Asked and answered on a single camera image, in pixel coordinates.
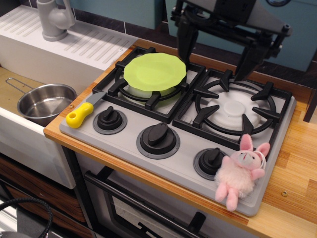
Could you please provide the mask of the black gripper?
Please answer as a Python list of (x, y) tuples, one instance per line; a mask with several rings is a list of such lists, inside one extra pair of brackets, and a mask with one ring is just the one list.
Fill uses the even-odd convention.
[(267, 11), (258, 0), (178, 0), (171, 19), (177, 26), (178, 55), (190, 55), (202, 31), (244, 47), (234, 81), (242, 81), (276, 57), (292, 27)]

